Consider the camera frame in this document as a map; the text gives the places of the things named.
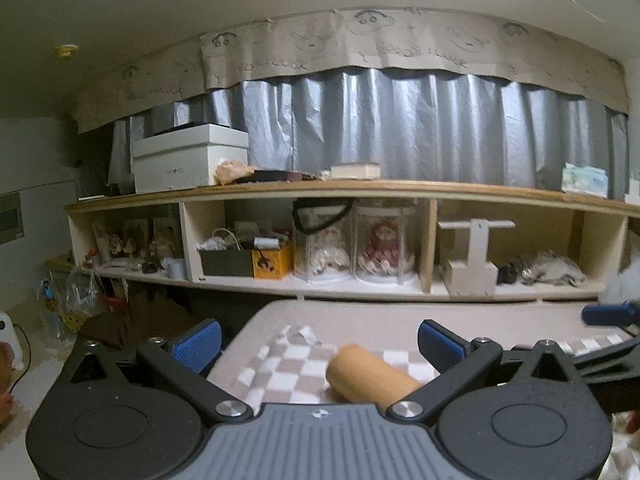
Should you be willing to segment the tan cylindrical cup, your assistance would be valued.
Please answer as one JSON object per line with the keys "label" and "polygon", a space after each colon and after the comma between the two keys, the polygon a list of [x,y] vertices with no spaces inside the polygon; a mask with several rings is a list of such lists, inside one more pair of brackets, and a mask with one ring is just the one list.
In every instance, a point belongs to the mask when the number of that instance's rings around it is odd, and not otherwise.
{"label": "tan cylindrical cup", "polygon": [[421,387],[406,372],[358,346],[346,344],[338,349],[326,368],[331,389],[350,403],[374,403],[387,410]]}

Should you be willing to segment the white wooden stand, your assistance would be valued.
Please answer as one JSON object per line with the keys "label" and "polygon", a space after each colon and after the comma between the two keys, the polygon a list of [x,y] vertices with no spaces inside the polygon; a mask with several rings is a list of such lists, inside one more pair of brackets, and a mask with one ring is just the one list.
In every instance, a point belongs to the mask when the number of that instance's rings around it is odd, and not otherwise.
{"label": "white wooden stand", "polygon": [[491,230],[513,229],[512,220],[440,220],[441,233],[452,240],[440,250],[442,281],[454,298],[484,299],[495,295],[498,268],[488,259]]}

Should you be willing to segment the grey fluffy item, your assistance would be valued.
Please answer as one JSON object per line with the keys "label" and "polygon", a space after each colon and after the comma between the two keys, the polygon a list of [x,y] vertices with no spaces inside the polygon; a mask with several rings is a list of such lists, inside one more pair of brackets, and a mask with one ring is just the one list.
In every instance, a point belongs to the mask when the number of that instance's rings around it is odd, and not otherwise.
{"label": "grey fluffy item", "polygon": [[577,263],[554,252],[537,252],[522,261],[521,280],[526,285],[570,285],[582,287],[587,277]]}

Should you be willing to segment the dark green box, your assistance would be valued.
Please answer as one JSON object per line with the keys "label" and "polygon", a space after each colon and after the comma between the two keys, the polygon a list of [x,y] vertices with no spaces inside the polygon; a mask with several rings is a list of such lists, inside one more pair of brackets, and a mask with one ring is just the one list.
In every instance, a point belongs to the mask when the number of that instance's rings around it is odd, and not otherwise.
{"label": "dark green box", "polygon": [[253,276],[253,255],[250,249],[200,250],[205,276]]}

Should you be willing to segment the checkered beige white cloth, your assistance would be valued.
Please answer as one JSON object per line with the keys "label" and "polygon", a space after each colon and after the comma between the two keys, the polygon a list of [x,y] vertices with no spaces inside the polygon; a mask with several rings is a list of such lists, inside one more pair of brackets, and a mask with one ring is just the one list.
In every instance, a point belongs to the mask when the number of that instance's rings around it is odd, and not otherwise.
{"label": "checkered beige white cloth", "polygon": [[[623,342],[617,334],[600,338],[560,341],[569,354],[582,356]],[[234,396],[247,402],[255,414],[262,402],[333,402],[326,368],[337,352],[333,344],[324,344],[310,326],[287,325],[246,363],[231,383]],[[439,372],[427,363],[418,350],[383,350],[371,353],[421,385]],[[613,446],[599,479],[639,479],[639,434],[626,434],[627,414],[613,417]]]}

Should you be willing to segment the yellow cardboard box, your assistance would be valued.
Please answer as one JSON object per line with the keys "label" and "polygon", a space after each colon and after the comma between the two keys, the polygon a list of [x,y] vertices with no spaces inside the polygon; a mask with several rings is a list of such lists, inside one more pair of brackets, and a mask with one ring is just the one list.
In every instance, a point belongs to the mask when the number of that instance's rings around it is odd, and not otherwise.
{"label": "yellow cardboard box", "polygon": [[293,270],[293,244],[286,242],[277,249],[252,250],[253,278],[283,280]]}

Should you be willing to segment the tissue pack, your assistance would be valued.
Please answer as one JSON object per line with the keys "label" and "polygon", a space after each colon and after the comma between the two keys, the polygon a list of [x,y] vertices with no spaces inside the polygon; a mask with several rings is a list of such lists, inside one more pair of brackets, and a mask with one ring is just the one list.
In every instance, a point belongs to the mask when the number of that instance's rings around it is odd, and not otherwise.
{"label": "tissue pack", "polygon": [[562,170],[561,190],[564,193],[608,197],[608,174],[591,166],[575,166],[567,162]]}

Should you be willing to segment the red doll in clear case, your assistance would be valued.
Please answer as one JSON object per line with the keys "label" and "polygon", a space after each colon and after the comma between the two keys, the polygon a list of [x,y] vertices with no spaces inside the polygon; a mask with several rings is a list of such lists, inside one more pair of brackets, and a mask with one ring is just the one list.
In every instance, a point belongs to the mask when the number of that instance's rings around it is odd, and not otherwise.
{"label": "red doll in clear case", "polygon": [[416,275],[416,202],[363,200],[356,209],[355,275],[378,285],[403,285]]}

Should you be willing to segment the white space heater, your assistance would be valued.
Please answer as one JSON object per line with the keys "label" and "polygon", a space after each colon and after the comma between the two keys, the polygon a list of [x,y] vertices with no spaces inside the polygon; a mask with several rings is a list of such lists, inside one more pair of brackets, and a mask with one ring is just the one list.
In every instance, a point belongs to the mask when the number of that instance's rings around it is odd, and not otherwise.
{"label": "white space heater", "polygon": [[14,323],[4,311],[0,312],[0,341],[9,349],[12,368],[14,370],[24,370],[25,363],[22,346],[18,341]]}

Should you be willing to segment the crumpled peach cloth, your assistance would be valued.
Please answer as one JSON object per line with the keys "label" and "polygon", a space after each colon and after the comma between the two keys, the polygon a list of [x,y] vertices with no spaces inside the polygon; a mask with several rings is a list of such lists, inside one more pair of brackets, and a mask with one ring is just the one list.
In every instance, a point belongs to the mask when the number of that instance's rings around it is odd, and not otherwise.
{"label": "crumpled peach cloth", "polygon": [[256,166],[230,159],[224,160],[216,167],[214,177],[218,185],[229,185],[237,180],[252,176],[256,170]]}

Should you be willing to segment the white storage box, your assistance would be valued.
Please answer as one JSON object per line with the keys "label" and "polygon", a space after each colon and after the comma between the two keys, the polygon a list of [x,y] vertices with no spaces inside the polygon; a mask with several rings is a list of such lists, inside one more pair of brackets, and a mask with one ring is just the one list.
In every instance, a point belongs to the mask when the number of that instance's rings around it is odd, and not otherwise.
{"label": "white storage box", "polygon": [[132,172],[138,194],[201,188],[216,184],[223,162],[248,163],[248,133],[204,124],[137,141],[132,147]]}

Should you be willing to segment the stack of books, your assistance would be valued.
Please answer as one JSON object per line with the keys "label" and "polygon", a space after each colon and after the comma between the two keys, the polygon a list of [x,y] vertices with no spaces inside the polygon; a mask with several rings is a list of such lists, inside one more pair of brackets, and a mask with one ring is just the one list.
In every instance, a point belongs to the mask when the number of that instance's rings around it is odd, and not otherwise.
{"label": "stack of books", "polygon": [[376,162],[345,162],[333,165],[330,170],[332,180],[378,180],[381,166]]}

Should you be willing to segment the silver grey curtain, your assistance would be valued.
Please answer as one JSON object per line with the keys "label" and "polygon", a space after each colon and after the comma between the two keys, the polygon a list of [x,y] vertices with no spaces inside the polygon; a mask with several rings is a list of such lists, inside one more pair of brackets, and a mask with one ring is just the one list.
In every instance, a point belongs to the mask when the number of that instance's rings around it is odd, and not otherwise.
{"label": "silver grey curtain", "polygon": [[365,68],[244,81],[119,119],[110,185],[134,187],[134,142],[190,122],[245,131],[250,163],[265,169],[376,162],[393,180],[556,191],[571,164],[604,170],[613,200],[628,188],[627,118],[599,102],[499,78]]}

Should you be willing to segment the beige printed valance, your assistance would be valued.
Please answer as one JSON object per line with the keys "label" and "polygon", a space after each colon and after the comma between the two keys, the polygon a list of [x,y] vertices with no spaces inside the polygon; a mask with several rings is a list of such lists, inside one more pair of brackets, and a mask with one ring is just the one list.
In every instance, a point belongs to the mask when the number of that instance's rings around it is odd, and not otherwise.
{"label": "beige printed valance", "polygon": [[585,44],[503,18],[405,8],[323,11],[206,32],[86,84],[74,117],[86,132],[208,90],[343,67],[498,77],[628,110],[623,67]]}

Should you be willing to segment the long wooden wall shelf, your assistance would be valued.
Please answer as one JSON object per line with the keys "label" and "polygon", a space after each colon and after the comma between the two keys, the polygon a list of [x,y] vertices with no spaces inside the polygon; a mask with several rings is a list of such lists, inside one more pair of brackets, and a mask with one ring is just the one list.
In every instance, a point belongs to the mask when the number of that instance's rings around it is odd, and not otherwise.
{"label": "long wooden wall shelf", "polygon": [[298,298],[597,297],[637,206],[418,181],[230,184],[66,209],[74,261],[106,278]]}

